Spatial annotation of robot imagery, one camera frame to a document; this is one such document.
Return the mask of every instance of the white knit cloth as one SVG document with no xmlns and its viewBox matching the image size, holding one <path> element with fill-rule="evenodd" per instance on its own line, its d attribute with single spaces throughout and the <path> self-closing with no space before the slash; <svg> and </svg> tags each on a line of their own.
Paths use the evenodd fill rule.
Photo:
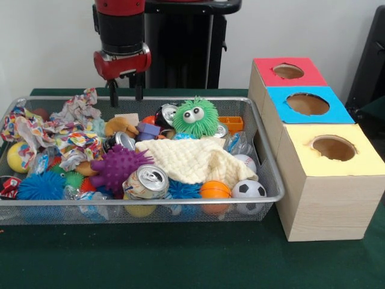
<svg viewBox="0 0 385 289">
<path fill-rule="evenodd" d="M 232 189 L 239 181 L 258 180 L 242 161 L 210 139 L 146 140 L 136 147 L 139 151 L 148 149 L 145 156 L 152 156 L 171 179 L 185 184 L 216 180 Z"/>
</svg>

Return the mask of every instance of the shape sorter box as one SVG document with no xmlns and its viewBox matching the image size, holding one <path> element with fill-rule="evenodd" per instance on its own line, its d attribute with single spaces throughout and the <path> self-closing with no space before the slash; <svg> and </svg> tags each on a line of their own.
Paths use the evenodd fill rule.
<svg viewBox="0 0 385 289">
<path fill-rule="evenodd" d="M 283 123 L 354 123 L 330 87 L 268 87 L 262 121 L 274 156 Z"/>
<path fill-rule="evenodd" d="M 267 87 L 327 86 L 325 79 L 309 58 L 255 58 L 248 97 L 255 101 L 260 114 Z"/>
<path fill-rule="evenodd" d="M 284 125 L 277 164 L 288 241 L 364 237 L 385 189 L 385 164 L 359 125 Z"/>
</svg>

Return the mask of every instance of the yellow box lid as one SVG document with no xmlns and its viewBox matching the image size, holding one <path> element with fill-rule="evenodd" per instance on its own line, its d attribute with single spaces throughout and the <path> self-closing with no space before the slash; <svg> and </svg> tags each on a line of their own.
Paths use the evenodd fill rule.
<svg viewBox="0 0 385 289">
<path fill-rule="evenodd" d="M 385 163 L 359 125 L 285 125 L 307 176 L 385 175 Z"/>
</svg>

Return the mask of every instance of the soccer ball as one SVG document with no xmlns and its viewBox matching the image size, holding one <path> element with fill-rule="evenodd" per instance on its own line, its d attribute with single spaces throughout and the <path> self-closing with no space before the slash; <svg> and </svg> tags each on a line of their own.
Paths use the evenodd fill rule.
<svg viewBox="0 0 385 289">
<path fill-rule="evenodd" d="M 265 188 L 259 182 L 246 179 L 235 185 L 232 197 L 267 197 L 267 195 Z M 236 210 L 244 215 L 258 214 L 262 208 L 262 203 L 236 204 Z"/>
</svg>

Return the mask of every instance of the yellow ball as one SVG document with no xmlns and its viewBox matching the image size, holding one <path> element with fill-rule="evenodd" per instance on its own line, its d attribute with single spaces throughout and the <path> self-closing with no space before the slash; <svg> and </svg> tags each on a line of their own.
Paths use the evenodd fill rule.
<svg viewBox="0 0 385 289">
<path fill-rule="evenodd" d="M 26 149 L 28 144 L 25 141 L 20 141 L 19 143 L 15 143 L 9 149 L 7 153 L 7 162 L 11 169 L 13 169 L 17 173 L 27 173 L 27 169 L 23 169 L 22 167 L 22 158 L 19 155 L 19 152 L 23 149 Z"/>
<path fill-rule="evenodd" d="M 123 200 L 129 200 L 129 198 L 124 195 Z M 156 205 L 127 205 L 125 209 L 132 217 L 144 218 L 154 212 Z"/>
</svg>

